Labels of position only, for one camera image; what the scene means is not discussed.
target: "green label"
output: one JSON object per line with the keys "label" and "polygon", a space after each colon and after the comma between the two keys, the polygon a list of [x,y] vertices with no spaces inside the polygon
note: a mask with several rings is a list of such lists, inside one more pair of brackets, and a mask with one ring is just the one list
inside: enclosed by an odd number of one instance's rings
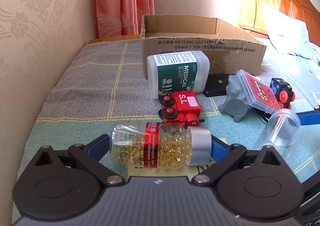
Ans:
{"label": "green label", "polygon": [[192,91],[195,85],[197,63],[179,63],[158,66],[158,90],[160,95]]}

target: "plastic container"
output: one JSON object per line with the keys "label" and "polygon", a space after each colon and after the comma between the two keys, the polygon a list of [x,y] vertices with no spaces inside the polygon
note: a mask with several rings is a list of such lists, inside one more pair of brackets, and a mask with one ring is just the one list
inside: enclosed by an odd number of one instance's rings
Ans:
{"label": "plastic container", "polygon": [[207,164],[212,149],[208,128],[159,122],[118,121],[110,142],[114,163],[149,168]]}
{"label": "plastic container", "polygon": [[277,110],[261,132],[253,150],[261,150],[272,145],[282,158],[288,162],[300,134],[301,122],[296,113],[289,109]]}
{"label": "plastic container", "polygon": [[171,95],[172,92],[203,92],[210,61],[202,51],[165,53],[148,56],[147,68],[151,98],[157,99],[159,94]]}
{"label": "plastic container", "polygon": [[273,114],[280,109],[271,88],[262,83],[260,79],[253,77],[242,69],[237,71],[236,75],[250,106],[269,114]]}

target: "plaid blanket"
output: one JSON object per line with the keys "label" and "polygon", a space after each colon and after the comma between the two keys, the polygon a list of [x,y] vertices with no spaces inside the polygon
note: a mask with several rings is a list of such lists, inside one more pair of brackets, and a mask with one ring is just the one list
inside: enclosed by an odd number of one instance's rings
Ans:
{"label": "plaid blanket", "polygon": [[[269,84],[272,77],[290,81],[268,60],[264,60],[259,77]],[[293,86],[296,112],[313,108]],[[202,107],[201,118],[211,133],[228,144],[240,143],[250,148],[264,128],[263,122],[253,113],[239,122],[220,113],[217,106],[226,96],[206,98],[197,94]],[[148,80],[143,75],[140,41],[116,41],[89,44],[73,60],[58,84],[46,99],[42,111],[25,146],[19,175],[42,145],[54,149],[67,149],[75,143],[87,144],[103,133],[110,134],[117,120],[160,121],[160,104],[150,99]],[[320,167],[319,125],[304,126],[297,148],[289,163],[300,181],[306,180]],[[189,178],[207,166],[187,167],[178,170],[132,168],[115,165],[109,154],[100,161],[116,173],[130,175],[177,176]],[[16,220],[19,213],[13,212]]]}

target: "white pillow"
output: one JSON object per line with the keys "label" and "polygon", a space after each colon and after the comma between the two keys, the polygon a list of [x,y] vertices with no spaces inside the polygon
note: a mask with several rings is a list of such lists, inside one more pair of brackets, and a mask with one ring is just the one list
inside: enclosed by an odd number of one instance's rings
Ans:
{"label": "white pillow", "polygon": [[283,54],[312,59],[311,43],[305,22],[292,19],[275,9],[262,5],[268,36],[273,46]]}

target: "white sticker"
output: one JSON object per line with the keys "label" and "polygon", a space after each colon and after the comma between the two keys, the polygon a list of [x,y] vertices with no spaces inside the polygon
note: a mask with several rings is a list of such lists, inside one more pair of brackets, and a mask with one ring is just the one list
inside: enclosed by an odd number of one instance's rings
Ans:
{"label": "white sticker", "polygon": [[197,62],[196,58],[192,55],[190,51],[155,54],[154,58],[156,60],[157,66]]}
{"label": "white sticker", "polygon": [[195,97],[193,96],[187,97],[187,100],[189,102],[190,107],[198,107],[198,103]]}

